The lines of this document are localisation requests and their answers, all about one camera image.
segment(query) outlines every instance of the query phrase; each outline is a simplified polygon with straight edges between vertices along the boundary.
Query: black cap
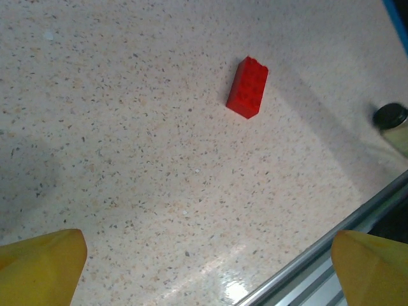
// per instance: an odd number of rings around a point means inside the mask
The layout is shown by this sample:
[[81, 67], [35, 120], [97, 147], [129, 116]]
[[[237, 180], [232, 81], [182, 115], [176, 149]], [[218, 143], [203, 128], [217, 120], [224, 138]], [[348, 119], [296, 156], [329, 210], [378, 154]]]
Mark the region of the black cap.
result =
[[392, 129], [403, 123], [408, 117], [408, 110], [400, 103], [384, 105], [375, 112], [372, 120], [379, 129]]

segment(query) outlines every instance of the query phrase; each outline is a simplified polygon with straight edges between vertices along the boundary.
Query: red lego brick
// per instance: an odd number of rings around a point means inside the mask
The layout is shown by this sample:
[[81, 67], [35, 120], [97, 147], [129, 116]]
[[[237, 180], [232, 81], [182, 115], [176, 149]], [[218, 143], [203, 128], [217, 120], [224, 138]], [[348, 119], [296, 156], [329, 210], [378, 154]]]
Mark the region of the red lego brick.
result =
[[246, 57], [235, 73], [226, 106], [249, 119], [259, 113], [268, 68], [257, 60]]

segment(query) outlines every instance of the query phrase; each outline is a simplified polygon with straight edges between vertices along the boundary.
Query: terrazzo surface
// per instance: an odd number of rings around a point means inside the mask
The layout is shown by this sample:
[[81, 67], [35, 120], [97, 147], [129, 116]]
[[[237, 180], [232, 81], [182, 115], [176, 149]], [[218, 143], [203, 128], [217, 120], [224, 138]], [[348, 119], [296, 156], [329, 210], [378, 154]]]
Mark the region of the terrazzo surface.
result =
[[407, 168], [367, 120], [407, 96], [380, 1], [0, 4], [0, 243], [81, 229], [72, 305], [233, 305]]

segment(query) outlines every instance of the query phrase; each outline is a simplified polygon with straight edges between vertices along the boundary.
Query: blue edge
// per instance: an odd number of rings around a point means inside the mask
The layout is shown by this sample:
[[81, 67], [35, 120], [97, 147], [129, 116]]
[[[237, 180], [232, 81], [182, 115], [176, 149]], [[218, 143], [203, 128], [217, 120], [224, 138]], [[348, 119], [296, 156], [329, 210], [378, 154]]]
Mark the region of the blue edge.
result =
[[404, 23], [401, 20], [400, 14], [395, 7], [393, 0], [382, 0], [387, 11], [388, 15], [390, 15], [390, 19], [394, 24], [395, 29], [400, 37], [402, 45], [404, 46], [405, 53], [408, 55], [408, 34], [407, 30], [405, 29]]

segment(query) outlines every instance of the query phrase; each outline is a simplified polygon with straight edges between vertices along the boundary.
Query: white speck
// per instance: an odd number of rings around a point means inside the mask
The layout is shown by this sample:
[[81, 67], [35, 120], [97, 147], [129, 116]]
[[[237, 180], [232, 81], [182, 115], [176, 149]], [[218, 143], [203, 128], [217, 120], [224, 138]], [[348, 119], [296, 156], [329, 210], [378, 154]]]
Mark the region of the white speck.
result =
[[43, 34], [43, 37], [44, 37], [46, 40], [54, 40], [54, 35], [51, 33], [50, 30], [46, 30], [46, 31], [44, 32], [44, 34]]

